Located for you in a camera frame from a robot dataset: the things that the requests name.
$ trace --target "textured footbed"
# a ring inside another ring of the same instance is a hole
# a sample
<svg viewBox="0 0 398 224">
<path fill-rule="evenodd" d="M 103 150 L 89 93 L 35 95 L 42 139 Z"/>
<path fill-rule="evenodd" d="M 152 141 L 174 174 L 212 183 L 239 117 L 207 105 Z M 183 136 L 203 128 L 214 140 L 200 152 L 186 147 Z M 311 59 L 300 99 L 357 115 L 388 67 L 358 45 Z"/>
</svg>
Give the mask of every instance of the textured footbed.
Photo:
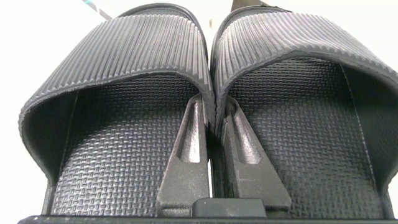
<svg viewBox="0 0 398 224">
<path fill-rule="evenodd" d="M 343 68 L 295 58 L 230 89 L 292 198 L 295 218 L 383 218 Z"/>
<path fill-rule="evenodd" d="M 52 215 L 155 216 L 185 107 L 197 93 L 170 75 L 80 90 Z"/>
</svg>

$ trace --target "black slide sandal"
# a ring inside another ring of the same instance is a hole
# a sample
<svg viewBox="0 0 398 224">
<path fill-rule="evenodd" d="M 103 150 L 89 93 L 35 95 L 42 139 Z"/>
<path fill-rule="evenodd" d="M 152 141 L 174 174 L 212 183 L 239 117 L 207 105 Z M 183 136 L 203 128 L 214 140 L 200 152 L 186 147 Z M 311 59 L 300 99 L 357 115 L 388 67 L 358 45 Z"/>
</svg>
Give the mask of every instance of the black slide sandal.
<svg viewBox="0 0 398 224">
<path fill-rule="evenodd" d="M 49 180 L 43 215 L 183 217 L 209 197 L 206 57 L 195 17 L 180 6 L 141 6 L 92 30 L 20 115 L 24 144 Z"/>
<path fill-rule="evenodd" d="M 394 218 L 387 188 L 398 169 L 396 72 L 322 17 L 260 8 L 232 12 L 213 42 L 225 160 L 235 150 L 229 95 L 292 199 L 285 217 Z M 240 170 L 226 171 L 233 179 Z M 218 187 L 230 197 L 245 190 L 226 185 Z"/>
</svg>

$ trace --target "slide sandal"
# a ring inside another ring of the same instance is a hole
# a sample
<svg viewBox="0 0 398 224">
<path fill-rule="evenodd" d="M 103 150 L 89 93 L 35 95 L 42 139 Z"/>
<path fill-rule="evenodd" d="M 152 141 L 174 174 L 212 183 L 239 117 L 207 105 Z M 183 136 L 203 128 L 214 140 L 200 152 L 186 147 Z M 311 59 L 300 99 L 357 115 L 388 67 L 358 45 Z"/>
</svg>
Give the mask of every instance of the slide sandal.
<svg viewBox="0 0 398 224">
<path fill-rule="evenodd" d="M 42 214 L 189 216 L 210 194 L 207 65 L 200 26 L 180 6 L 137 7 L 93 29 L 20 115 L 49 180 Z"/>
<path fill-rule="evenodd" d="M 394 218 L 395 71 L 329 20 L 274 7 L 232 12 L 213 46 L 225 197 L 261 198 L 267 217 Z"/>
</svg>

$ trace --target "ribbed texture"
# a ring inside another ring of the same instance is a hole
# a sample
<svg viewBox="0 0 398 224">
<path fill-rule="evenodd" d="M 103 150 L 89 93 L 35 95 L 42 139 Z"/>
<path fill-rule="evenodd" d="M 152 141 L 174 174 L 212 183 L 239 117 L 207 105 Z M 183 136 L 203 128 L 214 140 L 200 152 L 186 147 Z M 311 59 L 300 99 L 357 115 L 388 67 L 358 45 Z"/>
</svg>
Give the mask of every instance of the ribbed texture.
<svg viewBox="0 0 398 224">
<path fill-rule="evenodd" d="M 58 66 L 22 114 L 54 94 L 159 71 L 188 76 L 202 88 L 206 105 L 214 108 L 204 47 L 196 25 L 181 16 L 138 15 L 104 22 Z"/>
<path fill-rule="evenodd" d="M 225 97 L 226 83 L 238 73 L 297 51 L 351 60 L 397 78 L 395 71 L 352 35 L 320 16 L 291 12 L 255 14 L 237 19 L 219 32 L 223 33 L 216 40 L 217 49 L 211 57 L 219 104 Z M 217 122 L 222 108 L 217 106 Z"/>
</svg>

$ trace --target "white background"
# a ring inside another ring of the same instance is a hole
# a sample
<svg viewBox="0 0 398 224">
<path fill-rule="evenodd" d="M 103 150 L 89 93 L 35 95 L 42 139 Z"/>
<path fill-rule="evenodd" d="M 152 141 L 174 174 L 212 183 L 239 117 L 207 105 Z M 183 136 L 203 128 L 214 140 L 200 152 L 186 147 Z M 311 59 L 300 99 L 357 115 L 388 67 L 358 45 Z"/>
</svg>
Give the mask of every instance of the white background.
<svg viewBox="0 0 398 224">
<path fill-rule="evenodd" d="M 115 17 L 132 7 L 159 1 L 93 2 Z M 230 12 L 232 0 L 162 2 L 177 3 L 191 10 L 210 46 L 219 24 Z M 268 0 L 268 3 L 335 21 L 398 70 L 398 1 Z M 17 223 L 41 213 L 47 186 L 46 178 L 19 137 L 20 109 L 72 48 L 104 19 L 80 0 L 4 1 L 0 15 L 0 215 L 2 223 Z M 389 192 L 398 217 L 397 177 Z"/>
</svg>

